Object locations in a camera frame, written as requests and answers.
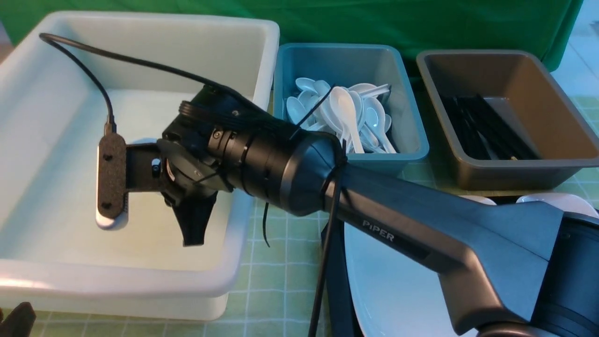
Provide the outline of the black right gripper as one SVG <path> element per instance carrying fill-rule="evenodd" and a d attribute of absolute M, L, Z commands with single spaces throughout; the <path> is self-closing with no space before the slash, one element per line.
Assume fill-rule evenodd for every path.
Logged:
<path fill-rule="evenodd" d="M 184 247 L 199 247 L 218 192 L 232 192 L 225 169 L 208 151 L 223 133 L 222 112 L 234 110 L 234 99 L 213 86 L 180 104 L 178 115 L 153 143 L 127 149 L 126 188 L 158 192 L 171 206 Z"/>

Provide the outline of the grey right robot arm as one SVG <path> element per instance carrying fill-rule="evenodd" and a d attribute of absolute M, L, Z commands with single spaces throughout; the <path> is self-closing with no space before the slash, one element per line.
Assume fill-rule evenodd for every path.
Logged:
<path fill-rule="evenodd" d="M 598 220 L 543 201 L 485 205 L 350 165 L 339 141 L 203 88 L 154 143 L 127 147 L 126 186 L 156 191 L 184 244 L 220 190 L 317 211 L 437 273 L 459 335 L 596 337 Z"/>

